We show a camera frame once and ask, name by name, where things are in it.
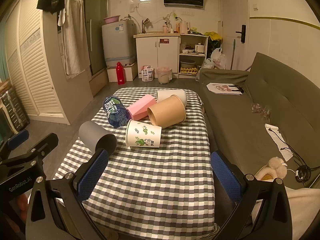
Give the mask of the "checkered tablecloth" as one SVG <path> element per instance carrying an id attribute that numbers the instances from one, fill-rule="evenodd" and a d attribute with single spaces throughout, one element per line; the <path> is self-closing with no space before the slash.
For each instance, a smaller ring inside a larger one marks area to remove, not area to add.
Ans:
<path id="1" fill-rule="evenodd" d="M 186 119 L 162 131 L 158 148 L 127 147 L 125 127 L 113 128 L 102 109 L 92 118 L 118 141 L 83 202 L 94 222 L 140 239 L 211 239 L 218 232 L 202 102 L 192 90 L 186 95 Z"/>

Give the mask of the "white louvered wardrobe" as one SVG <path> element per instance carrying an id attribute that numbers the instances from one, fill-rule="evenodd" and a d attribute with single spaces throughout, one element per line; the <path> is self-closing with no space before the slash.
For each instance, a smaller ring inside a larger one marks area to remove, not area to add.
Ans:
<path id="1" fill-rule="evenodd" d="M 5 21 L 5 56 L 11 84 L 31 120 L 67 124 L 43 50 L 38 0 L 18 0 Z"/>

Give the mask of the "crumpled clear plastic wrap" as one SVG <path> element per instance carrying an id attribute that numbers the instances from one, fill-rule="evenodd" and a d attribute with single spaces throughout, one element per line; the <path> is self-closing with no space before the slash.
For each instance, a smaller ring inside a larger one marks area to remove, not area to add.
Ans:
<path id="1" fill-rule="evenodd" d="M 262 106 L 259 103 L 253 103 L 251 105 L 251 112 L 255 114 L 260 114 L 261 118 L 264 120 L 270 119 L 271 109 L 268 106 Z"/>

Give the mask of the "black hanging cloth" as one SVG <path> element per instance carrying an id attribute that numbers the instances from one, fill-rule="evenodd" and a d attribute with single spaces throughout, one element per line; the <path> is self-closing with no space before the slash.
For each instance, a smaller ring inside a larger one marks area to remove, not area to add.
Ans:
<path id="1" fill-rule="evenodd" d="M 53 14 L 65 8 L 65 0 L 38 0 L 36 8 Z"/>

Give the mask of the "pink basin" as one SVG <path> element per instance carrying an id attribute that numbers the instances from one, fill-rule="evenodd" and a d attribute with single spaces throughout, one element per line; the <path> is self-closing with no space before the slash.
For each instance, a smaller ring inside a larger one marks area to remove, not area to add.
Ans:
<path id="1" fill-rule="evenodd" d="M 118 21 L 119 21 L 119 18 L 120 18 L 119 15 L 107 17 L 107 18 L 104 18 L 104 22 L 105 22 L 105 24 L 110 24 L 110 23 L 118 22 Z"/>

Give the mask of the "brown kraft paper cup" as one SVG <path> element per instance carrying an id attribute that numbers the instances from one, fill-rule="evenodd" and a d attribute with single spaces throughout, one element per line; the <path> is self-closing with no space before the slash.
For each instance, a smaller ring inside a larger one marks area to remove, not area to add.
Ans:
<path id="1" fill-rule="evenodd" d="M 153 125 L 167 128 L 186 119 L 185 106 L 177 95 L 148 107 L 148 116 Z"/>

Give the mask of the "white kitchen cabinet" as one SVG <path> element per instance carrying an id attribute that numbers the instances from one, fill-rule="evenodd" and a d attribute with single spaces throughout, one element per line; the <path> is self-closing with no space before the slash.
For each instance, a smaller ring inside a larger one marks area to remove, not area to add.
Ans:
<path id="1" fill-rule="evenodd" d="M 172 77 L 178 78 L 180 35 L 147 33 L 134 36 L 136 41 L 137 67 L 139 78 L 144 66 L 151 66 L 157 78 L 158 68 L 169 68 Z"/>

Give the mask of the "white washing machine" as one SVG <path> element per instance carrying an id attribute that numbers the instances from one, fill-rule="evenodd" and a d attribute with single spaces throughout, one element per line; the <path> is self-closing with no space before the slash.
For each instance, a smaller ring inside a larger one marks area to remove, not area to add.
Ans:
<path id="1" fill-rule="evenodd" d="M 108 68 L 123 66 L 136 61 L 136 27 L 133 20 L 118 21 L 102 26 L 105 63 Z"/>

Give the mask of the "open white shelf unit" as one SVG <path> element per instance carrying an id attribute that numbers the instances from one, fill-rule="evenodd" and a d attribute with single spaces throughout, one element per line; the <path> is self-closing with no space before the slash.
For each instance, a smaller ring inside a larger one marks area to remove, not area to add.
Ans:
<path id="1" fill-rule="evenodd" d="M 208 36 L 180 34 L 178 77 L 195 78 L 207 58 Z"/>

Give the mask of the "white patterned paper cup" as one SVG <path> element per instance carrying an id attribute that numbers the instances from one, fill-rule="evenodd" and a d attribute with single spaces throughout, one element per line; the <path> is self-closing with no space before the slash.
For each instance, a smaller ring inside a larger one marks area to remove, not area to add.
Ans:
<path id="1" fill-rule="evenodd" d="M 129 147 L 159 147 L 161 133 L 161 126 L 130 120 L 126 128 L 125 143 Z"/>

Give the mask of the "white plastic bag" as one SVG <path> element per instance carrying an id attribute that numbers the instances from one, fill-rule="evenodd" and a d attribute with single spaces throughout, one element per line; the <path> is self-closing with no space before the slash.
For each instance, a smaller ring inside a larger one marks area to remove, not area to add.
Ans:
<path id="1" fill-rule="evenodd" d="M 222 48 L 216 48 L 211 53 L 210 58 L 207 58 L 202 68 L 206 69 L 225 69 L 226 68 L 227 59 L 225 54 L 222 53 Z"/>

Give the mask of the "fluffy beige slipper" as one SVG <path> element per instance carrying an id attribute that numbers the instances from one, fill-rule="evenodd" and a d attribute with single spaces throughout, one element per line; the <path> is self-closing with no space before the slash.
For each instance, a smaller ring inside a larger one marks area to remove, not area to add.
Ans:
<path id="1" fill-rule="evenodd" d="M 279 157 L 271 158 L 256 174 L 257 180 L 284 179 L 287 175 L 287 164 Z"/>

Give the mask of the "blue drink bottle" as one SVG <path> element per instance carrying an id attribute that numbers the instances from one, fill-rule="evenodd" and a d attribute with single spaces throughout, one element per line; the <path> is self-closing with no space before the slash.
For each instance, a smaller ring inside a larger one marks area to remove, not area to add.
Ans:
<path id="1" fill-rule="evenodd" d="M 114 128 L 126 126 L 130 119 L 129 111 L 124 107 L 120 98 L 109 96 L 103 101 L 103 110 L 108 122 Z"/>

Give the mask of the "white cloth on sofa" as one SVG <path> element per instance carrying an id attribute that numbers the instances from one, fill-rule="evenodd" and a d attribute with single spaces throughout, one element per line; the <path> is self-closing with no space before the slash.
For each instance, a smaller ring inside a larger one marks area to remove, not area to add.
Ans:
<path id="1" fill-rule="evenodd" d="M 281 155 L 283 156 L 283 159 L 287 162 L 293 157 L 293 152 L 290 150 L 289 146 L 283 139 L 279 127 L 273 126 L 270 124 L 265 124 L 265 129 L 269 136 L 272 138 L 274 143 L 277 145 L 277 148 Z"/>

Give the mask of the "white trash bin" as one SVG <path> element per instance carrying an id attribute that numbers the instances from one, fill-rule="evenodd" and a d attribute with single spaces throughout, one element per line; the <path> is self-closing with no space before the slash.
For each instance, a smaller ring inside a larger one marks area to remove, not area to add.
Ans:
<path id="1" fill-rule="evenodd" d="M 160 84 L 168 84 L 172 80 L 172 69 L 168 67 L 158 68 L 157 79 Z"/>

